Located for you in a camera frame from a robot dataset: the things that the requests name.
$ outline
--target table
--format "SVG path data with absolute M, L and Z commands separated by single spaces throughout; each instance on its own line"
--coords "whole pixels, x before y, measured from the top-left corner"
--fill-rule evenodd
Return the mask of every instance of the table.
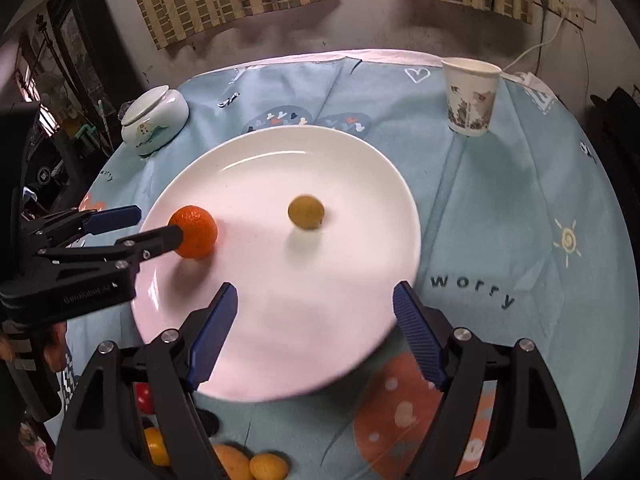
M 120 146 L 82 207 L 137 204 L 145 215 L 187 164 L 250 129 L 282 124 L 280 112 L 365 139 L 396 165 L 417 203 L 423 302 L 484 340 L 536 342 L 587 474 L 620 430 L 638 355 L 638 282 L 620 207 L 580 126 L 540 80 L 503 78 L 490 132 L 479 138 L 448 129 L 444 89 L 439 58 L 404 51 L 201 74 L 179 88 L 190 107 L 183 131 L 147 158 Z M 85 242 L 111 244 L 137 229 Z M 67 339 L 76 373 L 104 339 L 140 342 L 128 306 L 70 321 Z M 486 384 L 462 470 L 479 459 L 493 392 Z M 397 329 L 359 368 L 308 396 L 235 404 L 196 394 L 220 416 L 217 441 L 286 453 L 291 480 L 397 479 L 438 400 Z

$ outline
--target window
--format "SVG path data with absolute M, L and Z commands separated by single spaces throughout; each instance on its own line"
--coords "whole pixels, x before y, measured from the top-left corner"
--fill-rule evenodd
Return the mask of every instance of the window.
M 22 98 L 28 103 L 32 101 L 40 101 L 40 93 L 36 88 L 33 74 L 31 73 L 31 67 L 29 67 L 27 63 L 25 63 L 25 65 L 26 68 L 24 70 L 24 76 L 20 70 L 16 69 L 15 71 L 16 82 L 18 83 L 18 88 L 20 89 Z M 53 115 L 51 115 L 49 110 L 42 105 L 40 105 L 40 124 L 49 137 L 58 129 L 58 124 L 53 118 Z

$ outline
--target white plate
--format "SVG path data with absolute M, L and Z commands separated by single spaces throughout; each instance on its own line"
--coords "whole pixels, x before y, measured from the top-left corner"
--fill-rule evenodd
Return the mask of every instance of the white plate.
M 326 208 L 317 231 L 289 220 L 300 194 Z M 169 184 L 142 230 L 184 205 L 216 219 L 214 255 L 141 265 L 133 314 L 149 342 L 223 282 L 236 287 L 238 316 L 199 387 L 212 397 L 281 399 L 348 373 L 394 326 L 394 285 L 415 279 L 420 222 L 407 184 L 378 150 L 338 130 L 280 126 L 221 144 Z

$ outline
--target metal screw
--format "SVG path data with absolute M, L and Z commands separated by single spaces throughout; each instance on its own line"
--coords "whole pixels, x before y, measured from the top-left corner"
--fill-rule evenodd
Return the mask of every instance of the metal screw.
M 165 343 L 173 343 L 176 339 L 178 339 L 178 331 L 175 328 L 170 328 L 169 330 L 165 330 L 161 333 L 160 339 Z
M 457 328 L 453 331 L 453 337 L 458 341 L 469 341 L 471 339 L 471 332 L 466 328 Z
M 98 352 L 108 354 L 113 350 L 113 341 L 103 341 L 98 345 Z
M 520 345 L 520 348 L 525 352 L 533 352 L 536 349 L 536 344 L 531 339 L 521 339 L 518 345 Z

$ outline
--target small round fruit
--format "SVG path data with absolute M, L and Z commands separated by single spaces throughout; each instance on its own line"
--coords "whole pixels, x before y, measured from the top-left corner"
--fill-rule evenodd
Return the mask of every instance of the small round fruit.
M 182 229 L 182 243 L 175 250 L 183 258 L 199 260 L 211 254 L 218 238 L 218 226 L 213 216 L 196 205 L 186 205 L 169 219 L 169 225 Z
M 289 474 L 289 464 L 272 453 L 260 453 L 249 462 L 249 470 L 255 480 L 284 480 Z
M 241 451 L 224 444 L 213 444 L 213 451 L 225 468 L 229 480 L 254 480 L 249 471 L 249 459 Z
M 149 389 L 148 383 L 136 383 L 136 400 L 140 412 L 145 415 L 153 415 L 155 413 L 154 399 L 151 396 L 151 389 Z
M 324 206 L 315 196 L 300 195 L 289 204 L 287 213 L 301 229 L 318 229 L 324 218 Z
M 156 465 L 170 466 L 169 454 L 166 452 L 162 433 L 158 428 L 146 428 L 145 430 L 146 445 L 149 448 L 151 461 Z

